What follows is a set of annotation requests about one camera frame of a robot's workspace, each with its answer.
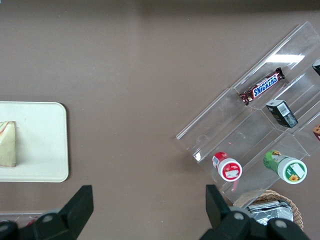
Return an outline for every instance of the black box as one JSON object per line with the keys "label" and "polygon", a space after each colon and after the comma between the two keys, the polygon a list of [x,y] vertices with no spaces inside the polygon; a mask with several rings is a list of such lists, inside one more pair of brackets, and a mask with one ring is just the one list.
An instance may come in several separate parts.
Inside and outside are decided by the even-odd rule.
{"label": "black box", "polygon": [[280,125],[293,128],[298,124],[295,115],[284,100],[271,100],[266,103],[266,106]]}
{"label": "black box", "polygon": [[320,59],[315,61],[315,63],[312,65],[313,69],[316,71],[317,74],[320,76]]}

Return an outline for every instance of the table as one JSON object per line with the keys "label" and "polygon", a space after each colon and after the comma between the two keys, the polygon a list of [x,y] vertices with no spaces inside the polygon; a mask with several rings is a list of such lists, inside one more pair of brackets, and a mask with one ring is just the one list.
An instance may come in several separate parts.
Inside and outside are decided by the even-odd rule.
{"label": "table", "polygon": [[[175,139],[298,24],[320,33],[320,2],[3,0],[0,101],[67,108],[69,177],[0,182],[2,211],[62,207],[92,184],[79,239],[196,240],[210,227],[212,179]],[[318,160],[273,190],[317,239]]]}

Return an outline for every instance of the sandwich slice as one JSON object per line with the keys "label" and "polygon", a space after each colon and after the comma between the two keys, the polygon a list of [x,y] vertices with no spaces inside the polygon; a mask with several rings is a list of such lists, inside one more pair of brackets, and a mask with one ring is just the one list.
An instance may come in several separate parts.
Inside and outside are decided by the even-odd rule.
{"label": "sandwich slice", "polygon": [[0,166],[15,167],[16,164],[15,122],[0,122]]}

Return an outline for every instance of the transparent plastic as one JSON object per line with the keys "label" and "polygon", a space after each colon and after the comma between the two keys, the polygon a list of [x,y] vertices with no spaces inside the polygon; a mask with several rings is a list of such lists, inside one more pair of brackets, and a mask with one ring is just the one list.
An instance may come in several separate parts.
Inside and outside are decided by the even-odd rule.
{"label": "transparent plastic", "polygon": [[0,212],[0,223],[2,221],[16,222],[18,228],[24,228],[28,224],[36,221],[42,212]]}
{"label": "transparent plastic", "polygon": [[[320,124],[320,76],[311,66],[319,57],[320,36],[301,24],[176,136],[233,204],[247,206],[279,179],[263,164],[267,151],[302,160],[320,147],[312,131]],[[286,78],[245,105],[239,94],[279,67]],[[286,101],[298,119],[294,128],[277,123],[266,107],[272,99]],[[224,181],[213,167],[217,152],[241,164],[238,181]]]}

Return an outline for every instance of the white lid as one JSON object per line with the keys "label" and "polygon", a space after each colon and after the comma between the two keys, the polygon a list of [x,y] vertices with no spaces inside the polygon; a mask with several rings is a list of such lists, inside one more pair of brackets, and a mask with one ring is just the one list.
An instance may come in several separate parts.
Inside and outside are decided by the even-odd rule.
{"label": "white lid", "polygon": [[282,160],[278,166],[279,177],[289,184],[301,183],[307,172],[305,163],[293,157]]}
{"label": "white lid", "polygon": [[314,64],[312,64],[312,66],[319,66],[320,65],[320,59],[318,59],[317,61],[314,62]]}
{"label": "white lid", "polygon": [[219,164],[219,175],[227,182],[234,182],[242,175],[240,163],[232,158],[226,158]]}
{"label": "white lid", "polygon": [[265,105],[274,107],[274,106],[278,106],[283,102],[284,102],[283,100],[270,100]]}

